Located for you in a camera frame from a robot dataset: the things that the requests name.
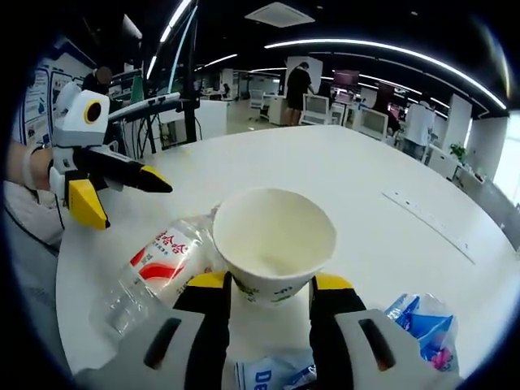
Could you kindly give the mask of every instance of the ceiling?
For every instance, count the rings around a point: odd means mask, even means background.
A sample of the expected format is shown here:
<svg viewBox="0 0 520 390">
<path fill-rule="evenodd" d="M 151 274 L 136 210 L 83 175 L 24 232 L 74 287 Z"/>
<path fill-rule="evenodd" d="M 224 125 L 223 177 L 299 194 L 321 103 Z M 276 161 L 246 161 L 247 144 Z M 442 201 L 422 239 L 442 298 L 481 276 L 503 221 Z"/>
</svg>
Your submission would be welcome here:
<svg viewBox="0 0 520 390">
<path fill-rule="evenodd" d="M 430 6 L 414 7 L 396 3 L 380 6 L 366 2 L 332 0 L 282 2 L 315 19 L 315 22 L 277 28 L 245 19 L 246 15 L 272 3 L 272 0 L 199 0 L 195 53 L 197 64 L 206 64 L 230 54 L 239 54 L 205 70 L 217 71 L 221 67 L 251 70 L 283 67 L 288 55 L 311 55 L 323 61 L 324 76 L 332 76 L 333 69 L 359 70 L 368 76 L 390 80 L 418 91 L 429 91 L 434 98 L 445 103 L 449 103 L 451 95 L 457 91 L 474 105 L 475 117 L 505 114 L 506 111 L 499 109 L 489 96 L 461 77 L 423 59 L 396 51 L 340 44 L 264 49 L 265 45 L 272 43 L 307 38 L 375 41 L 413 50 L 447 63 L 477 80 L 509 109 L 520 107 L 518 89 L 515 88 L 515 80 L 511 76 L 517 74 L 520 68 L 519 48 L 514 41 L 517 34 L 513 31 L 514 26 L 504 23 L 504 12 L 500 11 L 503 8 L 499 6 L 493 9 L 488 7 L 485 10 L 465 9 L 458 2 L 458 11 L 455 11 L 450 9 L 448 3 L 441 6 L 439 2 L 432 2 Z M 178 37 L 170 39 L 161 47 L 158 43 L 180 1 L 128 3 L 120 2 L 113 13 L 123 11 L 142 31 L 145 46 L 148 48 L 146 61 L 158 52 L 157 69 L 151 76 L 153 79 L 159 74 L 158 69 L 169 68 L 173 64 Z M 105 19 L 114 20 L 114 16 Z M 103 21 L 97 23 L 103 31 Z M 106 40 L 114 45 L 114 39 L 111 38 L 114 29 L 111 28 L 109 31 L 106 27 L 105 30 L 105 36 L 108 37 Z M 120 45 L 115 53 L 124 56 L 123 50 Z M 114 51 L 107 48 L 102 51 L 108 52 L 114 57 Z M 506 58 L 509 64 L 509 80 L 501 76 L 504 75 L 503 58 Z M 361 81 L 374 84 L 371 79 Z"/>
</svg>

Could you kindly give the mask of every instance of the white cup rim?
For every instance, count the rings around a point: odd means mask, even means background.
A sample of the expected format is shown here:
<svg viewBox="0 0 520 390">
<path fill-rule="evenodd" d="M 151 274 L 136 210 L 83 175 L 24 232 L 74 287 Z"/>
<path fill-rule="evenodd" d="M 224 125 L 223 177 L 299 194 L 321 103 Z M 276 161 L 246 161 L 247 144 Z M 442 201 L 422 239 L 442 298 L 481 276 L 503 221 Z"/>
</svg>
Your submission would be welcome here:
<svg viewBox="0 0 520 390">
<path fill-rule="evenodd" d="M 294 195 L 297 195 L 298 197 L 303 197 L 304 199 L 306 199 L 308 202 L 312 203 L 313 205 L 315 205 L 316 207 L 318 207 L 322 212 L 323 214 L 325 215 L 325 217 L 328 219 L 329 223 L 331 224 L 332 227 L 334 227 L 334 223 L 332 223 L 331 219 L 328 217 L 328 215 L 325 213 L 325 211 L 323 211 L 323 209 L 321 207 L 319 207 L 316 203 L 314 203 L 313 201 L 311 201 L 308 197 L 304 197 L 303 195 L 301 195 L 300 193 L 295 193 L 293 191 L 289 191 L 287 189 L 282 189 L 282 188 L 267 188 L 267 187 L 256 187 L 256 188 L 249 188 L 245 191 L 242 191 L 240 193 L 236 193 L 236 194 L 233 194 L 231 195 L 230 197 L 226 198 L 225 201 L 228 201 L 230 199 L 233 199 L 233 198 L 236 198 L 236 197 L 242 197 L 244 196 L 245 194 L 247 193 L 252 193 L 252 192 L 255 192 L 255 191 L 258 191 L 258 190 L 266 190 L 266 189 L 271 189 L 271 190 L 277 190 L 277 191 L 283 191 L 285 193 L 292 193 Z M 217 219 L 217 215 L 219 214 L 219 211 L 220 211 L 220 206 L 219 208 L 216 210 L 215 212 L 215 215 L 214 215 L 214 218 L 213 218 L 213 234 L 212 236 L 215 234 L 215 220 Z M 271 276 L 268 276 L 268 275 L 259 275 L 259 274 L 256 274 L 252 271 L 248 271 L 248 270 L 245 270 L 242 266 L 238 266 L 236 265 L 234 262 L 230 261 L 228 258 L 226 258 L 226 256 L 224 256 L 224 254 L 220 251 L 218 245 L 217 245 L 217 241 L 215 240 L 215 237 L 213 237 L 213 242 L 214 242 L 214 247 L 216 248 L 217 252 L 219 252 L 220 256 L 228 263 L 232 264 L 235 268 L 238 268 L 240 271 L 244 272 L 245 274 L 249 274 L 251 276 L 254 276 L 256 278 L 259 278 L 259 279 L 265 279 L 265 280 L 292 280 L 292 279 L 300 279 L 300 278 L 303 278 L 307 275 L 315 275 L 317 274 L 321 269 L 323 269 L 327 263 L 330 262 L 330 260 L 332 259 L 332 256 L 330 258 L 327 258 L 325 259 L 322 264 L 318 265 L 318 266 L 315 266 L 314 268 L 312 269 L 309 269 L 307 271 L 303 271 L 303 272 L 300 272 L 298 274 L 291 274 L 291 275 L 282 275 L 282 276 L 278 276 L 278 275 L 271 275 Z"/>
</svg>

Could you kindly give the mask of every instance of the table surface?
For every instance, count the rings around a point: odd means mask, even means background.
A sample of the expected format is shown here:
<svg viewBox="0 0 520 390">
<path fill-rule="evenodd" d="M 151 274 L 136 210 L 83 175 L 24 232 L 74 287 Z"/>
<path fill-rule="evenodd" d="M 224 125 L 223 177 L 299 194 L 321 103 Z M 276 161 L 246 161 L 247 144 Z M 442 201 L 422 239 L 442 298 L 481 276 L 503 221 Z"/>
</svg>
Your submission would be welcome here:
<svg viewBox="0 0 520 390">
<path fill-rule="evenodd" d="M 350 280 L 368 308 L 385 309 L 402 293 L 433 293 L 447 302 L 458 321 L 461 375 L 478 366 L 508 326 L 520 286 L 511 244 L 462 191 L 383 142 L 340 126 L 280 128 L 185 145 L 148 163 L 174 193 L 103 190 L 111 227 L 96 232 L 72 223 L 64 233 L 56 303 L 72 372 L 100 367 L 115 354 L 90 310 L 118 269 L 170 220 L 207 213 L 252 187 L 294 191 L 327 212 L 338 240 L 324 270 Z M 474 264 L 382 191 L 399 192 L 434 215 L 469 245 Z M 308 348 L 306 294 L 282 310 L 256 309 L 233 295 L 229 359 Z"/>
</svg>

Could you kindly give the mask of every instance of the paper cup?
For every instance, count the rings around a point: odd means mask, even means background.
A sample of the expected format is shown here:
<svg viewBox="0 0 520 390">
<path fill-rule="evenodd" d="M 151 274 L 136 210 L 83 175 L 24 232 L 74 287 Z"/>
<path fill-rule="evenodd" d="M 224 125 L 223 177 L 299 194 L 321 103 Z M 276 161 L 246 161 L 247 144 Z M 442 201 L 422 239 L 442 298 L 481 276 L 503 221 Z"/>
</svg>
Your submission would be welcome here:
<svg viewBox="0 0 520 390">
<path fill-rule="evenodd" d="M 332 256 L 336 230 L 312 201 L 276 188 L 225 200 L 213 237 L 245 298 L 277 306 L 295 295 Z"/>
</svg>

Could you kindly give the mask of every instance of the potted plant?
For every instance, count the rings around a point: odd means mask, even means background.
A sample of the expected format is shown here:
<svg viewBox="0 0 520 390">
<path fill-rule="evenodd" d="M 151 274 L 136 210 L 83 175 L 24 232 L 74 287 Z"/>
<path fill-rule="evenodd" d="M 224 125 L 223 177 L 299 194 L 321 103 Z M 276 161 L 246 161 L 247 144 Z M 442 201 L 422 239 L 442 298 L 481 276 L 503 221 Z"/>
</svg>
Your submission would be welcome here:
<svg viewBox="0 0 520 390">
<path fill-rule="evenodd" d="M 455 157 L 458 158 L 458 161 L 463 163 L 464 157 L 466 156 L 466 148 L 461 144 L 451 144 L 449 148 L 451 149 L 450 154 L 453 154 Z"/>
</svg>

